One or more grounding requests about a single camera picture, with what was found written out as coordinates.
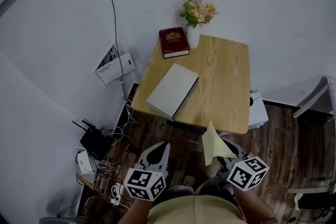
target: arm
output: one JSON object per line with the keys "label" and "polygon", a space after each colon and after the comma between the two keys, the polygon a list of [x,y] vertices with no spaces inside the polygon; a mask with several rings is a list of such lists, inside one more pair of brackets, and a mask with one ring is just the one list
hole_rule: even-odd
{"label": "arm", "polygon": [[136,199],[118,224],[145,224],[152,205],[151,201]]}
{"label": "arm", "polygon": [[249,224],[276,224],[273,210],[265,204],[253,190],[242,191],[235,186],[233,190]]}

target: white book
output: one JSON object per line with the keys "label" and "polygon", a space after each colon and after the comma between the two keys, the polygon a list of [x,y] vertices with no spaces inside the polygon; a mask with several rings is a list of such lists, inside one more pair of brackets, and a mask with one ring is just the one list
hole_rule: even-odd
{"label": "white book", "polygon": [[198,83],[198,75],[176,63],[146,100],[147,105],[173,121]]}

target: power strip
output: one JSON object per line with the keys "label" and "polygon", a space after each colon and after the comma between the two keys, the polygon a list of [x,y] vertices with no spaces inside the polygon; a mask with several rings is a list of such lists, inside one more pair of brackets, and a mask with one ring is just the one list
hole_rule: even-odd
{"label": "power strip", "polygon": [[112,199],[111,199],[111,203],[113,203],[114,205],[119,205],[120,204],[120,200],[121,200],[121,193],[124,190],[124,185],[121,185],[120,183],[116,183],[114,186],[112,186],[111,188],[111,192],[112,192]]}

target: power cord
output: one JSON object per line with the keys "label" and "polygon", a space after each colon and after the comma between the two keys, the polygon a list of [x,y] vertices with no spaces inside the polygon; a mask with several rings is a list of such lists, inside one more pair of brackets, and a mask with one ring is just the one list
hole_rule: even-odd
{"label": "power cord", "polygon": [[[114,200],[117,200],[116,197],[114,196],[114,193],[116,194],[116,191],[115,191],[116,189],[115,189],[115,188],[116,188],[115,185],[112,186],[112,192],[111,192],[111,193],[112,193],[112,197],[113,197],[113,199],[114,199]],[[128,210],[130,210],[130,208],[129,208],[128,206],[123,205],[123,204],[120,203],[120,202],[119,202],[119,205],[121,205],[121,206],[127,208]]]}
{"label": "power cord", "polygon": [[[113,143],[111,146],[113,146],[114,144],[119,143],[124,137],[127,137],[129,139],[129,141],[131,142],[131,139],[127,135],[125,135],[123,133],[120,133],[120,134],[122,135],[121,138],[118,141],[116,141],[115,143]],[[101,160],[99,162],[98,166],[97,166],[97,164],[94,162],[94,164],[95,164],[95,166],[97,168],[98,177],[102,181],[109,181],[112,178],[112,172],[118,173],[120,170],[122,170],[122,165],[123,165],[123,163],[125,161],[125,159],[123,159],[123,157],[124,157],[124,154],[127,151],[128,147],[129,147],[129,145],[130,144],[127,143],[127,146],[125,147],[123,153],[121,154],[121,157],[115,163]]]}
{"label": "power cord", "polygon": [[81,186],[85,186],[84,184],[81,184],[81,183],[78,181],[78,178],[76,178],[76,181],[77,181],[77,183],[78,183],[79,185],[81,185]]}
{"label": "power cord", "polygon": [[120,53],[119,53],[119,47],[118,47],[118,41],[117,41],[117,18],[115,15],[115,7],[114,7],[114,1],[111,0],[112,2],[112,7],[113,7],[113,13],[114,13],[114,33],[115,33],[115,43],[116,43],[116,48],[117,48],[117,53],[118,53],[118,58],[119,58],[119,63],[120,63],[120,67],[121,67],[121,87],[122,87],[122,93],[123,93],[123,99],[124,101],[126,101],[126,90],[125,90],[125,85],[123,82],[123,77],[124,77],[124,70],[122,68],[122,63],[121,63],[121,59],[120,59]]}
{"label": "power cord", "polygon": [[74,206],[69,206],[65,211],[63,211],[63,212],[61,212],[61,213],[58,213],[56,217],[60,218],[60,217],[61,217],[61,214],[64,214],[65,212],[67,212],[69,208],[75,208],[76,205],[77,205],[77,203],[79,203],[79,202],[80,202],[80,200],[77,201],[76,204],[75,204]]}
{"label": "power cord", "polygon": [[[121,184],[123,184],[122,180],[120,178],[117,178],[117,177],[112,177],[114,178],[115,180],[119,180]],[[120,194],[120,197],[125,200],[125,201],[129,201],[129,202],[134,202],[134,201],[131,201],[131,200],[127,200],[126,198],[124,198],[120,192],[120,188],[119,188],[119,194]]]}
{"label": "power cord", "polygon": [[92,196],[92,197],[88,198],[88,199],[86,200],[86,203],[84,204],[84,209],[85,209],[85,211],[86,211],[87,213],[89,213],[89,215],[90,215],[91,218],[93,218],[93,216],[91,215],[90,211],[86,208],[86,204],[87,204],[88,201],[89,201],[90,199],[92,199],[92,198],[100,198],[100,199],[104,199],[104,200],[110,202],[109,200],[107,200],[107,199],[105,199],[105,198],[103,198],[103,197],[99,197],[99,196]]}

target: electrical outlet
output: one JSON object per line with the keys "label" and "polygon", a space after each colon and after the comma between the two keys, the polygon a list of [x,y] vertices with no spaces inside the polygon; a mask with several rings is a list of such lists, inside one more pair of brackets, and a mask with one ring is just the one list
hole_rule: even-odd
{"label": "electrical outlet", "polygon": [[114,186],[111,188],[112,192],[112,198],[111,198],[111,203],[114,205],[119,205],[120,200],[121,200],[121,193],[124,190],[124,185],[121,185],[120,183],[116,183]]}
{"label": "electrical outlet", "polygon": [[112,48],[110,49],[110,51],[112,54],[112,60],[115,60],[118,57],[118,51],[114,44],[112,45]]}

